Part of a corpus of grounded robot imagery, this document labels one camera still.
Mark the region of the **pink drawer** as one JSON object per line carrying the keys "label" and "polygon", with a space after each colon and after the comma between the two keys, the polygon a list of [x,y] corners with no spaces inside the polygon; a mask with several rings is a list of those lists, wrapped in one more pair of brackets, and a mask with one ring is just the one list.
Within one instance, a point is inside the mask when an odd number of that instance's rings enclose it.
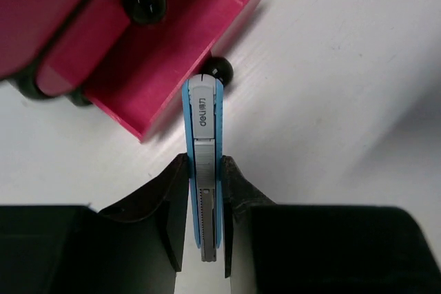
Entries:
{"label": "pink drawer", "polygon": [[43,57],[38,87],[50,96],[74,90],[131,24],[158,23],[166,11],[167,0],[87,0]]}
{"label": "pink drawer", "polygon": [[1,0],[1,78],[34,60],[80,0]]}
{"label": "pink drawer", "polygon": [[183,82],[221,56],[260,0],[167,0],[164,19],[131,24],[84,85],[89,100],[137,138],[170,114]]}

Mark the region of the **light blue clip pen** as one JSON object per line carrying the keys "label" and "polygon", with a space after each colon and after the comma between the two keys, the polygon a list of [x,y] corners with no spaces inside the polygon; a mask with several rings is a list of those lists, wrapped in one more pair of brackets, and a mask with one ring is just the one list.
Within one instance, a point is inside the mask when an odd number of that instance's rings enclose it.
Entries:
{"label": "light blue clip pen", "polygon": [[215,262],[223,237],[223,85],[197,74],[182,87],[194,237],[203,262]]}

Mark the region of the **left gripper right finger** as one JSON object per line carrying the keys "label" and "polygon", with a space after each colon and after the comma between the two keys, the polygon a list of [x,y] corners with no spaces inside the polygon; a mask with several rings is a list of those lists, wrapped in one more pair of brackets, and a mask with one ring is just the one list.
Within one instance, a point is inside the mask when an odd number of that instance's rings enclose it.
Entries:
{"label": "left gripper right finger", "polygon": [[233,293],[439,293],[422,229],[389,206],[276,204],[221,161]]}

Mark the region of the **black drawer cabinet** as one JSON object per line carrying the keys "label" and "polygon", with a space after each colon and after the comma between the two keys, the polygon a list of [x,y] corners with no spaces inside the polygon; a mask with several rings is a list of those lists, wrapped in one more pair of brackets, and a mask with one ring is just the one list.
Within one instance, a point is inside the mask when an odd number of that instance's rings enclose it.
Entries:
{"label": "black drawer cabinet", "polygon": [[33,76],[15,76],[8,79],[24,97],[33,101],[48,101],[58,97],[66,97],[76,107],[88,107],[92,102],[85,96],[81,88],[77,88],[68,93],[50,96],[45,94],[37,85]]}

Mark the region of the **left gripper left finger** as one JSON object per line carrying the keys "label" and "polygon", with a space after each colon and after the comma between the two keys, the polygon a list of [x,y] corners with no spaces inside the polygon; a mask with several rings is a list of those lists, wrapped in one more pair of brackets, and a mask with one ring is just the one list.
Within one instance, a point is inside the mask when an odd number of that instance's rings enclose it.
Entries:
{"label": "left gripper left finger", "polygon": [[173,293],[182,269],[187,156],[95,211],[1,207],[2,293]]}

